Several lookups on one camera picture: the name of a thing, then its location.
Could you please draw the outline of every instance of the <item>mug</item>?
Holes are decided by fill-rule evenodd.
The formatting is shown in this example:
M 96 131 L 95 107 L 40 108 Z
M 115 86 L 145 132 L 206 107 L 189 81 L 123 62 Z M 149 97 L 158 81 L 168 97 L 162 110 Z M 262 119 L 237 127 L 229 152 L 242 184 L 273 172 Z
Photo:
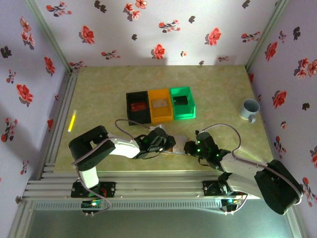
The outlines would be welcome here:
M 250 123 L 255 123 L 257 118 L 256 114 L 260 110 L 259 103 L 254 99 L 246 99 L 239 111 L 239 115 L 242 119 L 248 120 Z

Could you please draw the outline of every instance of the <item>white wall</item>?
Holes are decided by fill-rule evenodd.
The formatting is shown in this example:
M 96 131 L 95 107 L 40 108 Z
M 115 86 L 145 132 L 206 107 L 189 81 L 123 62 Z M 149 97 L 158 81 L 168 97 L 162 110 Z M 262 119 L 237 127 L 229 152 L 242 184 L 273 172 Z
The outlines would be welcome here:
M 29 27 L 21 26 L 22 16 Z M 0 48 L 11 50 L 8 58 L 0 55 L 0 238 L 6 238 L 18 207 L 15 198 L 22 196 L 46 146 L 48 120 L 54 117 L 54 96 L 65 68 L 23 0 L 2 1 L 0 22 Z M 23 32 L 31 36 L 33 45 L 28 44 L 29 39 L 24 44 Z M 44 57 L 53 62 L 55 70 L 49 67 L 52 75 Z M 13 81 L 9 70 L 15 74 Z
M 305 195 L 299 210 L 308 237 L 316 237 L 317 220 L 316 12 L 315 0 L 289 1 L 249 70 L 253 74 L 255 94 L 262 98 L 262 114 L 272 145 L 276 145 L 275 157 L 304 187 Z M 300 36 L 294 37 L 297 27 Z M 286 35 L 284 42 L 281 34 Z M 267 47 L 275 42 L 276 49 L 271 48 L 273 56 L 267 61 Z M 301 77 L 298 75 L 299 62 L 306 58 L 307 62 L 300 66 Z M 277 91 L 285 96 L 280 97 L 279 104 L 275 98 Z
M 103 13 L 95 7 L 94 0 L 66 0 L 62 6 L 58 0 L 33 1 L 39 6 L 67 61 L 83 61 L 87 66 L 198 65 L 202 60 L 205 65 L 245 65 L 277 2 L 253 0 L 243 8 L 244 0 L 149 0 L 142 9 L 136 6 L 136 0 L 101 0 L 99 5 L 106 6 Z M 137 20 L 129 21 L 129 14 L 123 12 L 127 3 L 134 11 L 140 11 Z M 166 29 L 163 33 L 159 24 L 170 24 L 175 19 L 178 24 L 173 24 L 174 30 L 168 32 Z M 94 36 L 84 43 L 79 36 L 83 26 Z M 216 45 L 205 45 L 206 35 L 215 28 L 221 33 Z M 242 39 L 243 34 L 248 35 L 247 38 Z M 158 44 L 165 49 L 162 55 L 165 60 L 152 58 L 151 51 Z M 113 50 L 116 50 L 115 58 L 106 60 L 102 56 L 102 52 Z M 187 56 L 181 56 L 182 52 L 187 52 Z

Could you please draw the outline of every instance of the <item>table surface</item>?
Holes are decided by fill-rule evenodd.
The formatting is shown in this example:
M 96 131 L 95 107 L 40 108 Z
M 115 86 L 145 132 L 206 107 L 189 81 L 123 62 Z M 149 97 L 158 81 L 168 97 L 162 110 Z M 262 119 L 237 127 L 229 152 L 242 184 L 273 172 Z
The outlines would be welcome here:
M 170 135 L 185 135 L 195 140 L 195 130 L 215 123 L 227 123 L 235 127 L 242 137 L 242 148 L 237 152 L 256 161 L 271 161 L 271 148 L 261 116 L 249 123 L 239 117 L 243 101 L 254 98 L 244 66 L 118 66 L 81 68 L 70 109 L 67 115 L 55 164 L 56 172 L 73 172 L 73 158 L 68 143 L 75 137 L 98 126 L 105 126 L 114 135 L 128 138 L 119 131 L 114 121 L 126 119 L 128 92 L 190 86 L 196 103 L 196 118 L 165 122 L 165 131 Z M 68 132 L 73 111 L 76 119 Z M 148 134 L 141 126 L 120 126 L 134 136 Z M 238 136 L 225 126 L 209 130 L 219 148 L 233 150 L 238 145 Z M 98 171 L 202 171 L 212 170 L 198 163 L 192 156 L 167 155 L 149 160 L 131 160 L 110 155 L 97 166 Z

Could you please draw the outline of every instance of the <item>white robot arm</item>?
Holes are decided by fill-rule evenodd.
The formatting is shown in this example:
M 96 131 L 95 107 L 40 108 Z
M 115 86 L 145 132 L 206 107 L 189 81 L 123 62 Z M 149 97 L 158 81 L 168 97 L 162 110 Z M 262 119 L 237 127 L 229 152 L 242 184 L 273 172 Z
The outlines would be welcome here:
M 131 159 L 147 159 L 151 152 L 161 153 L 175 145 L 173 136 L 160 127 L 148 135 L 126 140 L 109 134 L 103 126 L 73 139 L 69 148 L 83 186 L 92 189 L 99 184 L 96 165 L 108 155 L 122 155 Z M 243 192 L 263 199 L 278 214 L 285 214 L 301 202 L 302 187 L 278 160 L 257 163 L 237 157 L 233 152 L 219 149 L 208 132 L 196 131 L 196 141 L 186 142 L 184 151 L 224 173 L 212 187 L 215 196 Z

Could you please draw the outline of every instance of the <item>black bracket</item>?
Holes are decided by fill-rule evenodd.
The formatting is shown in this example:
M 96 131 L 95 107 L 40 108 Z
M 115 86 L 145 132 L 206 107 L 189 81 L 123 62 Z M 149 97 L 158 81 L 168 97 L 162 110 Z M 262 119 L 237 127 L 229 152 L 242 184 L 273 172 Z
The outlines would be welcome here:
M 99 182 L 96 186 L 90 190 L 103 196 L 103 197 L 114 197 L 115 194 L 115 182 Z M 71 190 L 72 198 L 97 198 L 95 195 L 87 191 L 81 184 L 81 182 L 73 183 Z
M 219 187 L 218 180 L 203 181 L 203 191 L 205 197 L 225 195 L 224 191 Z

